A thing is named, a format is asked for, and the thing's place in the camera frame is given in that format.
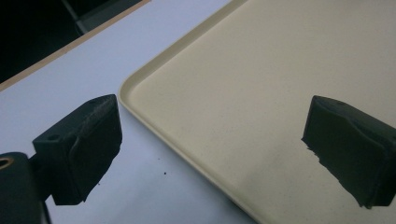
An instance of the beige tray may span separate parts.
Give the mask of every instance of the beige tray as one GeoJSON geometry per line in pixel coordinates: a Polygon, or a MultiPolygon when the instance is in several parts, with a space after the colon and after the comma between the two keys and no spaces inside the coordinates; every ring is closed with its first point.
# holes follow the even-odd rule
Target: beige tray
{"type": "Polygon", "coordinates": [[[396,1],[234,0],[130,76],[120,101],[261,223],[394,223],[300,140],[314,94],[396,126],[396,1]]]}

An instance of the tray rim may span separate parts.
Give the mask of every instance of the tray rim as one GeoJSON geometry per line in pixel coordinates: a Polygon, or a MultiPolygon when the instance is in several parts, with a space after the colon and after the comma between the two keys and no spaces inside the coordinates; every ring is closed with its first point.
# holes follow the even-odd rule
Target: tray rim
{"type": "Polygon", "coordinates": [[[215,177],[213,174],[208,171],[205,167],[199,164],[199,162],[195,161],[193,158],[189,156],[188,153],[180,149],[176,143],[172,142],[169,138],[167,138],[163,133],[161,133],[158,128],[150,123],[148,120],[144,118],[144,116],[131,104],[126,102],[126,98],[128,96],[128,92],[134,91],[134,89],[145,80],[146,77],[149,77],[156,70],[161,68],[164,64],[169,62],[172,58],[178,55],[183,49],[192,44],[196,39],[198,39],[201,35],[205,34],[212,27],[216,26],[216,24],[223,19],[225,19],[228,15],[233,13],[236,9],[246,3],[248,0],[230,0],[224,7],[220,8],[212,15],[210,15],[206,20],[199,23],[197,26],[192,28],[186,34],[184,34],[180,39],[176,40],[173,44],[171,44],[167,49],[160,52],[157,56],[151,59],[148,63],[144,64],[136,71],[132,72],[127,78],[122,82],[118,97],[119,101],[123,107],[125,107],[135,118],[137,118],[143,125],[145,125],[151,132],[153,132],[157,137],[159,137],[162,141],[165,142],[178,156],[180,156],[183,160],[185,160],[189,165],[191,165],[196,171],[198,171],[201,175],[203,175],[207,180],[209,180],[215,187],[223,191],[230,200],[232,200],[237,206],[239,206],[243,211],[248,213],[255,221],[262,223],[263,218],[261,218],[260,214],[257,214],[254,209],[249,207],[243,200],[238,197],[237,192],[228,189],[219,178],[215,177]]]}

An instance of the plastic tray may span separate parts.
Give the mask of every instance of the plastic tray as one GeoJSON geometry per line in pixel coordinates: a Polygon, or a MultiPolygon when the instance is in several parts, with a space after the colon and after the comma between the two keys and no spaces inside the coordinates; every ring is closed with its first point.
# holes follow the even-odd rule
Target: plastic tray
{"type": "Polygon", "coordinates": [[[322,95],[396,126],[396,1],[232,1],[132,74],[120,101],[261,223],[393,223],[300,140],[322,95]]]}

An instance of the dark background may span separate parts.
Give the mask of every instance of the dark background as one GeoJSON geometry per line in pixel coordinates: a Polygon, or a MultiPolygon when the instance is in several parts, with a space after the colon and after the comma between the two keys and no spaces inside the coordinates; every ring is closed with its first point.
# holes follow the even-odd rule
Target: dark background
{"type": "MultiPolygon", "coordinates": [[[[68,1],[81,16],[106,0],[68,1]]],[[[81,36],[61,0],[6,0],[2,4],[0,83],[81,36]]]]}

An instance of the table surface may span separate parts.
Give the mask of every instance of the table surface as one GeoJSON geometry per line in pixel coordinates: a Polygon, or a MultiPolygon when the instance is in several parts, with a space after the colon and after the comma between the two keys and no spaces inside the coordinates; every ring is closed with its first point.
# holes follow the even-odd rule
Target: table surface
{"type": "MultiPolygon", "coordinates": [[[[91,98],[117,93],[125,78],[228,2],[152,0],[28,70],[0,92],[0,153],[33,156],[33,139],[91,98]]],[[[120,154],[87,202],[47,199],[53,223],[255,223],[122,106],[120,119],[120,154]]]]}

